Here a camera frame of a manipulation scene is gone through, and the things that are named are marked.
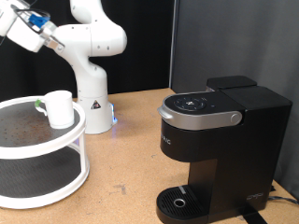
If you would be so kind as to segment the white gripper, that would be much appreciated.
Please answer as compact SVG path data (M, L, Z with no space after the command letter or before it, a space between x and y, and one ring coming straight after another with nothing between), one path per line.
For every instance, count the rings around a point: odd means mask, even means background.
M56 28L48 17L37 15L6 19L6 37L32 52L38 52L44 45L63 52L64 45L51 37Z

